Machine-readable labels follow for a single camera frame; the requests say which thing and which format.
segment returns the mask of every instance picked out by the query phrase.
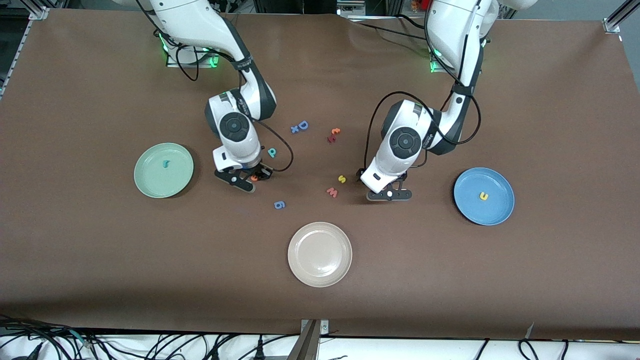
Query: cable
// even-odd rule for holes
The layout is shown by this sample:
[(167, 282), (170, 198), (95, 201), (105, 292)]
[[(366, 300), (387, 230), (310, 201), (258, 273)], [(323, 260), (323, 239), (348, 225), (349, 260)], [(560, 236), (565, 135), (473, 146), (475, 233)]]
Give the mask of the cable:
[(484, 343), (480, 347), (480, 351), (478, 351), (478, 355), (476, 355), (476, 360), (480, 360), (480, 357), (482, 356), (482, 352), (484, 351), (484, 348), (486, 347), (487, 344), (489, 344), (489, 338), (484, 339)]
[(62, 352), (62, 354), (67, 358), (67, 360), (73, 360), (71, 356), (69, 356), (69, 353), (65, 350), (65, 348), (63, 348), (62, 345), (60, 345), (60, 343), (54, 340), (51, 336), (45, 334), (42, 331), (36, 330), (35, 328), (28, 329), (28, 330), (35, 332), (36, 334), (40, 335), (41, 337), (45, 338), (48, 342), (50, 342), (51, 345), (53, 345), (53, 347), (56, 348), (56, 352), (58, 353), (59, 360), (62, 359), (60, 356), (60, 352)]
[(213, 358), (214, 360), (218, 359), (218, 349), (224, 345), (227, 341), (235, 338), (236, 336), (238, 336), (238, 334), (231, 334), (228, 335), (226, 338), (222, 339), (219, 343), (218, 343), (218, 339), (220, 338), (221, 335), (218, 335), (218, 338), (216, 338), (216, 343), (213, 345), (213, 347), (211, 348), (211, 350), (205, 355), (205, 357), (202, 358), (202, 360), (208, 360), (208, 358)]
[(388, 31), (390, 33), (394, 33), (394, 34), (398, 34), (398, 35), (404, 35), (406, 37), (410, 37), (410, 38), (419, 38), (420, 40), (427, 40), (423, 37), (419, 37), (416, 35), (411, 35), (411, 34), (407, 34), (407, 33), (402, 33), (400, 31), (396, 31), (396, 30), (391, 30), (391, 29), (386, 29), (386, 28), (381, 28), (379, 26), (375, 26), (375, 25), (369, 25), (369, 24), (362, 24), (361, 22), (358, 22), (358, 24), (362, 25), (362, 26), (366, 26), (368, 28), (372, 28), (372, 29), (378, 29), (378, 30), (383, 30), (383, 31)]
[(109, 349), (107, 349), (107, 346), (105, 346), (105, 344), (103, 344), (103, 342), (101, 340), (98, 340), (97, 338), (96, 338), (96, 340), (97, 340), (98, 347), (102, 350), (103, 353), (105, 353), (107, 355), (109, 360), (115, 360), (113, 358), (113, 356), (111, 355), (111, 353), (109, 352)]
[(255, 355), (253, 356), (253, 360), (265, 360), (267, 358), (264, 355), (264, 349), (262, 346), (263, 346), (262, 334), (260, 334), (260, 337), (258, 338), (258, 346), (255, 350)]
[[(260, 345), (260, 346), (267, 345), (268, 343), (274, 342), (274, 341), (276, 341), (276, 340), (280, 340), (280, 339), (282, 339), (282, 338), (287, 338), (287, 337), (289, 337), (289, 336), (298, 336), (298, 335), (299, 335), (299, 334), (281, 335), (281, 336), (278, 336), (277, 338), (273, 338), (273, 339), (270, 339), (270, 340), (267, 340), (267, 341), (263, 342), (263, 343), (262, 343), (262, 345)], [(249, 350), (249, 352), (247, 352), (245, 355), (242, 355), (238, 360), (242, 360), (242, 359), (246, 358), (247, 356), (249, 356), (252, 352), (254, 352), (254, 351), (256, 351), (256, 350), (258, 350), (258, 347), (255, 347), (255, 348), (253, 348), (253, 349)]]
[(424, 164), (427, 163), (427, 150), (424, 151), (424, 160), (422, 161), (422, 163), (420, 165), (411, 165), (409, 168), (419, 168), (424, 166)]
[(200, 75), (200, 62), (198, 61), (198, 56), (196, 55), (196, 77), (195, 78), (192, 78), (191, 76), (189, 76), (189, 74), (187, 74), (187, 72), (182, 67), (182, 64), (180, 63), (180, 50), (184, 49), (185, 47), (187, 47), (187, 45), (182, 44), (178, 46), (178, 50), (175, 52), (175, 62), (178, 63), (178, 67), (189, 80), (196, 81), (198, 80), (198, 76)]
[(438, 131), (438, 134), (440, 134), (440, 136), (442, 137), (442, 139), (446, 142), (448, 142), (451, 145), (461, 145), (464, 143), (467, 143), (469, 141), (471, 141), (471, 139), (473, 139), (477, 132), (480, 130), (480, 125), (482, 124), (482, 115), (480, 112), (480, 107), (477, 103), (477, 100), (475, 97), (473, 96), (469, 96), (469, 98), (471, 98), (471, 100), (474, 102), (475, 106), (476, 106), (476, 110), (478, 113), (478, 122), (476, 125), (476, 129), (474, 130), (474, 132), (465, 140), (460, 141), (460, 142), (455, 142), (451, 139), (449, 139), (448, 137), (446, 137), (442, 131), (440, 130), (440, 127), (438, 126), (438, 124), (435, 123), (435, 119), (433, 117), (433, 112), (431, 112), (431, 110), (429, 109), (428, 106), (426, 106), (426, 104), (424, 104), (424, 101), (420, 100), (418, 97), (416, 97), (415, 95), (408, 93), (408, 92), (404, 92), (404, 91), (394, 91), (394, 92), (390, 92), (389, 94), (385, 95), (382, 100), (380, 100), (380, 102), (378, 103), (378, 105), (376, 105), (376, 109), (373, 111), (373, 114), (371, 115), (371, 121), (369, 121), (369, 128), (367, 129), (367, 143), (365, 145), (365, 150), (364, 150), (364, 168), (367, 168), (367, 154), (369, 152), (369, 138), (371, 137), (371, 126), (373, 125), (373, 120), (376, 117), (376, 113), (378, 112), (378, 109), (380, 108), (380, 105), (382, 105), (382, 103), (387, 100), (387, 98), (389, 98), (392, 95), (397, 95), (397, 94), (402, 94), (408, 97), (411, 97), (413, 100), (417, 101), (420, 103), (420, 105), (422, 105), (423, 108), (425, 108), (425, 110), (427, 110), (427, 113), (429, 113), (429, 116), (431, 116), (431, 121), (432, 123), (434, 123), (434, 125), (436, 126), (436, 130)]
[(155, 24), (155, 22), (153, 21), (153, 19), (151, 19), (151, 16), (149, 16), (149, 13), (147, 10), (145, 10), (142, 7), (142, 4), (140, 4), (140, 0), (136, 0), (136, 4), (138, 4), (138, 7), (140, 8), (140, 10), (142, 10), (142, 13), (145, 14), (145, 16), (147, 17), (147, 20), (149, 20), (149, 22), (151, 22), (151, 24), (156, 28), (156, 30), (158, 31), (158, 33), (160, 33), (161, 35), (164, 35), (165, 40), (171, 45), (171, 46), (178, 46), (178, 44), (176, 44), (173, 40), (171, 40), (171, 37), (169, 36), (169, 34), (165, 33), (164, 31), (160, 30), (160, 28), (158, 27), (158, 25)]
[(80, 346), (77, 343), (77, 339), (73, 338), (73, 339), (69, 339), (69, 338), (63, 338), (64, 340), (67, 341), (67, 343), (69, 343), (69, 345), (71, 345), (71, 348), (74, 349), (74, 360), (78, 359), (78, 356), (80, 357), (79, 360), (83, 360), (82, 358), (82, 354), (80, 354)]
[(147, 352), (147, 354), (143, 357), (144, 359), (148, 359), (149, 355), (151, 355), (151, 351), (154, 351), (154, 356), (152, 359), (155, 359), (156, 356), (158, 355), (158, 347), (160, 346), (160, 344), (164, 341), (167, 340), (171, 335), (167, 335), (164, 338), (162, 337), (162, 335), (158, 335), (158, 341), (156, 342), (156, 344), (154, 346), (152, 346), (149, 351)]
[(137, 357), (138, 359), (144, 359), (144, 358), (145, 358), (145, 357), (144, 357), (144, 356), (142, 356), (142, 355), (133, 354), (132, 352), (128, 352), (128, 351), (124, 351), (124, 350), (122, 350), (122, 349), (120, 349), (120, 348), (116, 348), (113, 344), (111, 344), (111, 343), (110, 343), (110, 342), (108, 342), (108, 341), (105, 341), (104, 343), (105, 343), (105, 344), (107, 344), (107, 345), (109, 345), (113, 350), (115, 350), (115, 351), (117, 351), (117, 352), (119, 352), (119, 353), (121, 353), (121, 354), (128, 355), (128, 356), (133, 356), (133, 357)]
[(254, 123), (258, 123), (258, 124), (262, 125), (263, 127), (265, 127), (267, 130), (271, 131), (287, 147), (287, 149), (291, 153), (291, 160), (289, 160), (289, 164), (287, 164), (287, 166), (285, 166), (284, 168), (281, 168), (281, 169), (275, 168), (275, 169), (273, 169), (273, 171), (275, 171), (275, 172), (283, 172), (283, 171), (287, 170), (291, 166), (291, 164), (293, 164), (293, 150), (291, 149), (291, 146), (289, 146), (289, 143), (287, 143), (287, 141), (284, 140), (282, 138), (282, 136), (280, 136), (280, 134), (276, 133), (276, 131), (274, 129), (272, 129), (270, 126), (268, 126), (267, 124), (263, 123), (262, 121), (255, 120), (255, 119), (252, 119), (252, 120), (253, 120)]
[(198, 339), (198, 338), (203, 338), (203, 337), (204, 337), (204, 335), (203, 335), (203, 334), (200, 334), (200, 335), (196, 335), (196, 336), (192, 337), (191, 339), (189, 339), (189, 340), (185, 341), (185, 342), (184, 342), (184, 344), (182, 344), (182, 345), (180, 345), (179, 347), (175, 348), (175, 350), (173, 350), (173, 352), (172, 352), (171, 354), (169, 354), (169, 356), (166, 358), (166, 360), (170, 360), (170, 359), (173, 357), (173, 355), (174, 355), (176, 352), (178, 352), (178, 350), (180, 350), (180, 349), (182, 349), (183, 347), (185, 347), (185, 345), (187, 345), (188, 343), (192, 342), (193, 340), (196, 340), (196, 339)]
[(449, 70), (448, 66), (444, 65), (444, 62), (442, 62), (442, 60), (440, 59), (440, 57), (436, 56), (434, 51), (433, 51), (433, 46), (431, 46), (431, 41), (429, 39), (429, 29), (427, 27), (427, 22), (429, 21), (429, 14), (431, 13), (431, 7), (433, 6), (433, 2), (431, 2), (431, 4), (429, 4), (429, 8), (427, 9), (427, 11), (424, 13), (424, 39), (427, 42), (427, 46), (429, 47), (429, 54), (432, 54), (433, 57), (436, 59), (436, 61), (440, 64), (440, 66), (449, 74), (450, 77), (453, 78), (453, 80), (455, 80), (455, 82), (461, 86), (462, 83), (460, 82), (460, 79), (458, 79), (457, 76), (455, 76), (451, 70)]
[(442, 111), (442, 109), (444, 109), (444, 107), (447, 106), (449, 99), (451, 99), (451, 95), (453, 95), (453, 91), (449, 92), (449, 96), (447, 96), (447, 99), (444, 101), (444, 103), (442, 103), (442, 106), (440, 107), (440, 111)]
[(394, 17), (401, 17), (401, 18), (407, 20), (408, 22), (411, 22), (411, 25), (415, 26), (416, 28), (424, 29), (424, 26), (416, 23), (415, 21), (413, 21), (413, 19), (411, 19), (409, 16), (407, 16), (407, 15), (405, 15), (403, 13), (399, 13), (397, 15), (394, 15)]
[(230, 63), (234, 62), (233, 57), (231, 57), (231, 55), (227, 54), (227, 53), (221, 53), (219, 51), (215, 51), (215, 50), (209, 50), (209, 51), (195, 51), (196, 54), (217, 54), (220, 55), (221, 58), (226, 59), (227, 61), (229, 61)]
[(564, 360), (564, 357), (566, 356), (566, 351), (569, 350), (569, 340), (565, 339), (563, 340), (564, 343), (564, 349), (562, 350), (562, 355), (560, 355), (560, 360)]
[(24, 335), (16, 335), (16, 336), (14, 336), (14, 337), (13, 337), (13, 339), (11, 339), (11, 340), (7, 341), (6, 343), (4, 343), (4, 344), (0, 345), (0, 348), (5, 347), (7, 344), (9, 344), (10, 342), (12, 342), (13, 340), (16, 340), (17, 338), (21, 338), (21, 337), (23, 337), (23, 336), (24, 336)]
[(140, 6), (140, 10), (144, 11), (145, 13), (148, 13), (148, 14), (151, 14), (151, 15), (155, 15), (156, 14), (156, 11), (153, 10), (153, 8), (151, 10), (145, 10), (140, 3), (138, 3), (138, 6)]
[[(156, 354), (155, 354), (153, 357), (151, 357), (151, 359), (155, 359), (155, 358), (156, 358), (156, 356), (157, 356), (158, 354), (160, 354), (160, 353), (162, 352), (162, 350), (163, 350), (164, 348), (166, 348), (170, 343), (173, 343), (174, 341), (178, 340), (179, 338), (181, 338), (181, 337), (183, 337), (183, 336), (185, 336), (185, 334), (180, 334), (180, 335), (176, 336), (175, 338), (173, 338), (173, 339), (171, 339), (171, 340), (167, 341), (167, 343), (166, 343), (166, 344), (164, 344), (161, 348), (156, 349)], [(151, 354), (151, 350), (152, 350), (152, 349), (150, 349), (150, 350), (149, 350), (149, 352), (147, 353), (147, 356), (145, 356), (145, 359), (146, 359), (146, 360), (149, 360), (148, 356), (149, 356), (149, 354)]]
[(520, 355), (522, 355), (522, 357), (524, 357), (526, 360), (531, 360), (531, 358), (526, 356), (524, 354), (524, 351), (522, 350), (522, 344), (523, 343), (527, 344), (529, 346), (529, 349), (531, 349), (531, 352), (533, 353), (533, 357), (535, 358), (535, 360), (539, 360), (538, 359), (538, 355), (536, 354), (536, 351), (533, 350), (533, 346), (531, 346), (531, 343), (529, 343), (529, 341), (526, 340), (526, 339), (522, 339), (522, 340), (518, 341), (518, 350), (520, 351)]

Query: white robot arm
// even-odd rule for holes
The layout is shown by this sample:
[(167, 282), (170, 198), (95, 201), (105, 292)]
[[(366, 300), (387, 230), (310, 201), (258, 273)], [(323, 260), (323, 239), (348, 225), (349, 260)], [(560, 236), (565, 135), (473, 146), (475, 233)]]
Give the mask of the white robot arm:
[(227, 53), (246, 83), (240, 88), (211, 97), (205, 117), (222, 141), (213, 150), (215, 175), (246, 192), (255, 187), (248, 179), (268, 179), (273, 171), (261, 163), (260, 142), (253, 121), (271, 117), (276, 99), (262, 78), (253, 57), (231, 22), (211, 7), (207, 0), (150, 0), (155, 12), (152, 21), (173, 42)]
[[(535, 1), (510, 0), (510, 3), (525, 8)], [(412, 193), (402, 189), (402, 181), (420, 150), (442, 155), (463, 143), (462, 126), (470, 101), (474, 100), (483, 60), (481, 42), (496, 16), (495, 0), (433, 1), (424, 27), (430, 47), (438, 50), (434, 53), (442, 65), (456, 77), (451, 105), (445, 112), (428, 108), (421, 101), (403, 100), (391, 106), (382, 126), (380, 148), (371, 164), (359, 171), (360, 180), (371, 189), (367, 194), (369, 200), (408, 200)]]

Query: brown table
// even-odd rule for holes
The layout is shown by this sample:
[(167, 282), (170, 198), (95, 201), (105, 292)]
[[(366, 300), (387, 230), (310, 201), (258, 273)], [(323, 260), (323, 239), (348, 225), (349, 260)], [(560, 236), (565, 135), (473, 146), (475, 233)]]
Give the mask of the brown table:
[[(342, 335), (520, 338), (532, 322), (535, 338), (640, 335), (640, 96), (599, 22), (498, 21), (478, 136), (412, 170), (411, 201), (370, 203), (353, 174), (376, 103), (406, 90), (439, 107), (451, 80), (429, 73), (420, 40), (338, 16), (236, 21), (278, 99), (268, 124), (295, 150), (291, 170), (251, 195), (212, 173), (220, 143), (203, 109), (237, 86), (228, 64), (196, 83), (165, 68), (140, 13), (52, 10), (34, 24), (0, 102), (2, 312), (132, 329), (282, 333), (329, 318)], [(475, 121), (471, 110), (464, 135)], [(285, 165), (284, 146), (257, 131), (278, 149), (266, 162)], [(188, 147), (196, 174), (157, 200), (132, 173), (161, 142)], [(478, 166), (515, 190), (501, 225), (471, 224), (452, 201), (456, 177)], [(314, 221), (353, 246), (329, 288), (287, 266), (291, 236)]]

